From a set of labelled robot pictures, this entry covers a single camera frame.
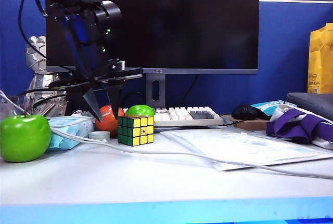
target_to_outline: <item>paper sheet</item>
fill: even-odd
[[[236,128],[164,131],[162,135],[177,141],[192,152],[221,160],[273,165],[333,157],[331,151],[253,134]],[[244,166],[211,162],[219,170]]]

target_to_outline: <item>white desk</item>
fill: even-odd
[[[154,143],[134,149],[185,151],[160,135]],[[279,168],[333,175],[333,159]],[[1,223],[212,223],[333,217],[332,180],[259,169],[218,172],[190,156],[127,154],[81,144],[28,163],[0,160],[0,175]]]

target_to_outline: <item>purple strap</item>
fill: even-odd
[[[292,138],[293,141],[301,143],[311,143],[314,136],[333,141],[333,125],[324,123],[325,120],[320,117],[308,114],[301,121],[288,123],[292,118],[302,114],[305,113],[291,109],[275,122],[268,122],[267,135]]]

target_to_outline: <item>green apple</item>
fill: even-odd
[[[130,107],[126,113],[126,116],[154,116],[154,110],[145,105],[145,104],[137,104],[135,106]]]
[[[41,115],[9,116],[0,122],[1,157],[9,162],[34,160],[47,150],[51,135]]]

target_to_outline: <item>computer mouse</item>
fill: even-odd
[[[255,107],[249,104],[241,104],[233,110],[231,116],[239,120],[254,120],[258,113]]]

